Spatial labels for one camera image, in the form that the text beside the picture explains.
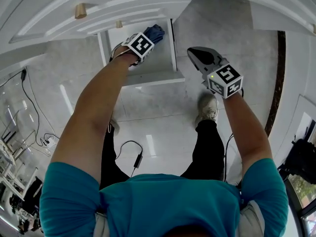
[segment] cabinet door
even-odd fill
[[[155,19],[176,19],[191,0],[20,0],[0,30],[0,53],[22,46],[84,38],[115,27]],[[84,3],[87,16],[75,19]]]

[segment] wooden knob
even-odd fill
[[[117,21],[117,28],[122,28],[123,25],[122,25],[122,21],[118,20]]]
[[[85,4],[79,3],[76,5],[75,18],[81,19],[87,16],[87,12],[85,10]]]

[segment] electrical outlet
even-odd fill
[[[54,137],[51,136],[49,137],[47,140],[45,140],[46,143],[46,147],[48,149],[52,149],[52,147],[54,147],[55,145],[57,145],[57,141],[54,140]]]

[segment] sneaker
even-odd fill
[[[205,93],[200,96],[197,104],[198,117],[196,119],[196,127],[202,120],[208,119],[217,123],[218,109],[216,97],[211,93]]]
[[[114,136],[117,136],[119,133],[119,125],[113,119],[108,125],[108,132],[110,133],[112,129],[114,129]]]

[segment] gray sneaker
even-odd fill
[[[195,125],[198,126],[198,123],[202,120],[208,119],[217,123],[218,119],[218,109],[217,109],[217,100],[216,97],[211,93],[204,93],[200,96],[198,103],[198,116],[196,118]]]

